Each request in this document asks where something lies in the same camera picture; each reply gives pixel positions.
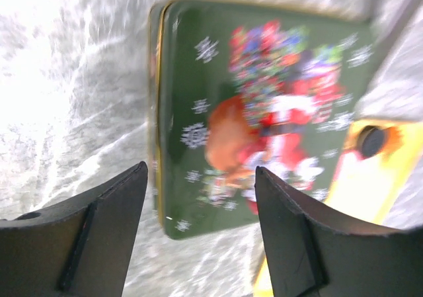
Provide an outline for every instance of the white snowflake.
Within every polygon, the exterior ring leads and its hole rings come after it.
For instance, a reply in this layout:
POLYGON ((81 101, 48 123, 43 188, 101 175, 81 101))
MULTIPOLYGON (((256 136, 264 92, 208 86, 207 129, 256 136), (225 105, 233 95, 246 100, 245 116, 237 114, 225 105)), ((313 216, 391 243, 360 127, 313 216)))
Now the white snowflake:
POLYGON ((337 149, 330 149, 330 150, 326 150, 326 151, 323 153, 322 157, 323 157, 323 158, 325 158, 325 159, 333 158, 333 157, 335 157, 335 156, 336 156, 336 153, 337 153, 337 152, 338 152, 338 150, 337 150, 337 149))
POLYGON ((176 229, 185 232, 190 229, 191 223, 186 220, 181 220, 176 223, 176 229))
POLYGON ((216 50, 218 44, 218 41, 212 42, 209 37, 205 37, 197 44, 197 46, 195 46, 195 49, 197 50, 196 61, 203 60, 205 64, 210 62, 215 56, 219 54, 219 52, 216 50))
POLYGON ((196 181, 200 180, 201 176, 201 173, 199 173, 197 170, 192 170, 186 173, 185 179, 190 183, 195 183, 196 181))
POLYGON ((187 145, 190 149, 196 149, 204 146, 207 142, 208 131, 203 123, 196 123, 191 126, 184 127, 180 141, 187 145))
POLYGON ((351 36, 346 37, 345 39, 342 39, 340 42, 340 47, 343 50, 346 50, 348 48, 351 48, 358 40, 358 33, 352 34, 351 36))
POLYGON ((333 120, 329 120, 328 122, 325 122, 317 128, 318 132, 328 132, 329 130, 346 130, 352 123, 354 118, 354 112, 348 113, 338 113, 335 114, 333 120))
POLYGON ((235 201, 228 201, 223 205, 223 207, 225 210, 232 211, 237 208, 237 205, 238 204, 235 201))
POLYGON ((351 102, 352 101, 352 99, 353 99, 354 97, 353 97, 353 95, 351 94, 351 93, 349 93, 349 94, 347 94, 347 95, 344 95, 343 97, 341 97, 340 99, 338 99, 336 102, 335 102, 335 105, 336 106, 344 106, 344 105, 347 105, 349 102, 351 102))
POLYGON ((328 194, 328 189, 316 189, 311 196, 318 201, 325 201, 328 194))
POLYGON ((348 113, 338 113, 335 114, 333 123, 333 129, 334 130, 346 130, 348 127, 350 127, 352 121, 354 118, 354 112, 348 113))
POLYGON ((207 99, 194 101, 194 107, 191 108, 195 114, 202 114, 207 112, 210 104, 207 103, 207 99))
POLYGON ((358 50, 355 50, 351 54, 351 58, 348 59, 349 67, 359 67, 363 64, 369 62, 369 59, 373 55, 371 51, 371 45, 361 47, 358 50))

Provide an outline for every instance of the christmas tin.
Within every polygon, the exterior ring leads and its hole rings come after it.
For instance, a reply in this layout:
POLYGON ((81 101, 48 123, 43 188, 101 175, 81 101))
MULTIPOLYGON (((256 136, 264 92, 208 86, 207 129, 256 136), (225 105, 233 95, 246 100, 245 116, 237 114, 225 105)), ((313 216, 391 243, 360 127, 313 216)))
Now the christmas tin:
POLYGON ((370 77, 368 22, 172 0, 150 14, 155 207, 173 239, 258 221, 256 166, 325 200, 370 77))

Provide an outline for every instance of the marble-like surface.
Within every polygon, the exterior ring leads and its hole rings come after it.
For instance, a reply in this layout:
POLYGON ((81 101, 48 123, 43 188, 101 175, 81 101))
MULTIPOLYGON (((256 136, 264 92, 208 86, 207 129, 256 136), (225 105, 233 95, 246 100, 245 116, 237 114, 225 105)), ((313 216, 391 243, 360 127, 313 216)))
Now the marble-like surface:
MULTIPOLYGON (((146 159, 147 13, 158 0, 0 0, 0 218, 53 204, 146 159)), ((296 0, 359 13, 365 0, 296 0)), ((384 29, 402 0, 384 0, 384 29)), ((423 118, 423 12, 362 116, 423 118)), ((423 161, 385 224, 423 222, 423 161)), ((163 235, 151 191, 124 296, 241 297, 262 253, 258 225, 186 241, 163 235)))

